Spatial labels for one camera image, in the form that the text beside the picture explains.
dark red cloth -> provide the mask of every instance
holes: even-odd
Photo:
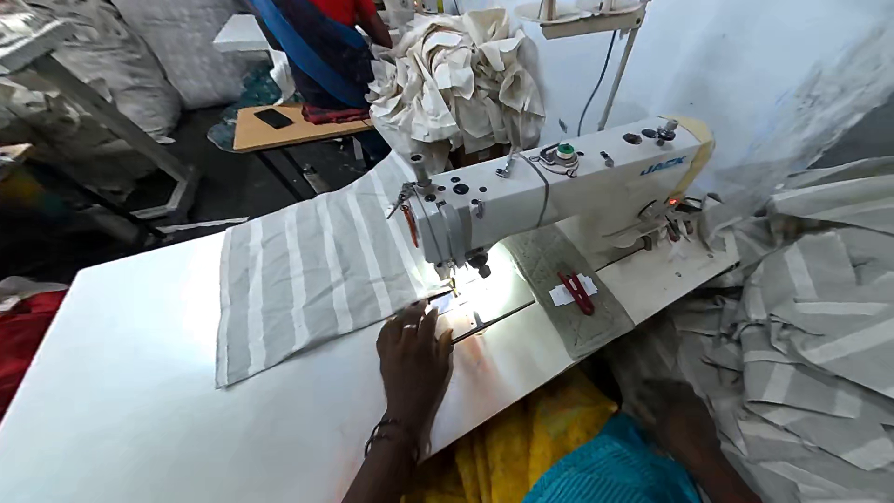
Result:
[[[15,396],[65,292],[37,294],[0,315],[0,419]]]
[[[311,124],[351,123],[365,121],[369,118],[369,109],[347,108],[345,110],[329,110],[328,108],[314,107],[305,103],[301,107],[301,115]]]
[[[327,18],[345,26],[366,21],[375,14],[373,0],[310,0]]]

mobile phone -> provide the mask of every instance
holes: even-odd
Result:
[[[265,108],[263,110],[258,110],[255,112],[255,117],[261,119],[267,125],[274,129],[282,129],[287,125],[292,125],[292,121],[289,117],[281,114],[275,108]]]

industrial sewing machine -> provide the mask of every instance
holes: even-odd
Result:
[[[502,238],[576,215],[612,246],[642,239],[651,249],[665,232],[693,232],[685,191],[713,145],[700,121],[654,117],[430,177],[414,155],[417,180],[394,210],[439,271],[468,264],[487,277],[487,251]]]

wooden table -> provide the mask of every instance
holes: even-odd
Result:
[[[292,120],[292,124],[281,129],[274,129],[269,124],[258,119],[255,113],[266,108],[275,108],[278,112]],[[370,131],[375,129],[368,121],[352,121],[341,124],[311,124],[301,115],[300,103],[278,106],[248,107],[242,108],[236,115],[236,132],[232,141],[232,148],[236,152],[252,152],[266,166],[270,173],[283,184],[283,187],[295,198],[303,200],[298,190],[289,182],[276,165],[265,155],[265,152],[273,149],[282,149],[309,143],[311,141],[339,138],[355,132]],[[281,150],[286,161],[298,172],[299,177],[305,182],[307,170],[301,167],[288,150]]]

